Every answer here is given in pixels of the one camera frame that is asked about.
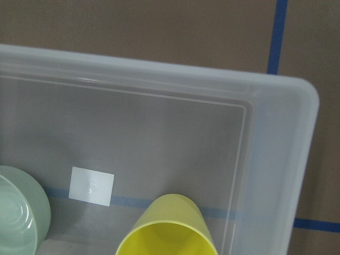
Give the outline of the yellow plastic cup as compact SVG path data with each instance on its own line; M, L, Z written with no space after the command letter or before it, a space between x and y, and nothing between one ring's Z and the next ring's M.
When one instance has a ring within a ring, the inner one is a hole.
M154 200L116 250L116 254L217 253L198 206L180 194Z

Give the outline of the pale green bowl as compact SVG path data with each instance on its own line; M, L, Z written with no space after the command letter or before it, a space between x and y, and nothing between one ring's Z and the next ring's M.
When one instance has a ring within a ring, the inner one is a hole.
M36 254L51 221L41 185L26 172L1 166L1 254Z

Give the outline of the clear plastic storage box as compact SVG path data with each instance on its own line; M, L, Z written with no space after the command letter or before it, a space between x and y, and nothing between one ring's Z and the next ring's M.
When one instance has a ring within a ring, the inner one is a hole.
M1 164L49 197L39 254L114 254L167 193L219 254L286 254L318 109L303 79L1 45Z

